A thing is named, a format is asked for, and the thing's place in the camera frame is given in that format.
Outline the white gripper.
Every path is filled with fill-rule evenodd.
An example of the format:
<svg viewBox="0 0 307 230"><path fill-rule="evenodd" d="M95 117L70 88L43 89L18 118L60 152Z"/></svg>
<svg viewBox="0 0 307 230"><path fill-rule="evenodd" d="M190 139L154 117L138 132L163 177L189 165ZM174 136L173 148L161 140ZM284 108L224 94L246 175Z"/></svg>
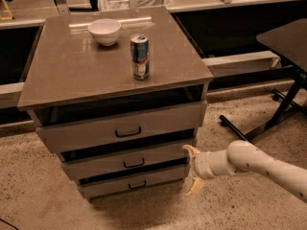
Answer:
<svg viewBox="0 0 307 230"><path fill-rule="evenodd" d="M187 196L195 196L202 190L205 184L204 179L215 178L215 174L212 172L210 166L211 152L200 152L198 149L191 145L183 145L182 148L188 151L191 158L195 158L194 170L198 176L188 177L186 189Z"/></svg>

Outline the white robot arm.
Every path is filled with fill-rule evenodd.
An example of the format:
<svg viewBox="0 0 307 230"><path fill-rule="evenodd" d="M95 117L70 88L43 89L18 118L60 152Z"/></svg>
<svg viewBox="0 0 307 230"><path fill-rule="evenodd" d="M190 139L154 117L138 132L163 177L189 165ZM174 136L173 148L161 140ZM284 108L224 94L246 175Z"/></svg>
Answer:
<svg viewBox="0 0 307 230"><path fill-rule="evenodd" d="M197 194L208 179L258 173L307 202L307 170L275 159L248 141L236 140L218 151L200 151L190 145L182 148L188 151L193 179L188 196Z"/></svg>

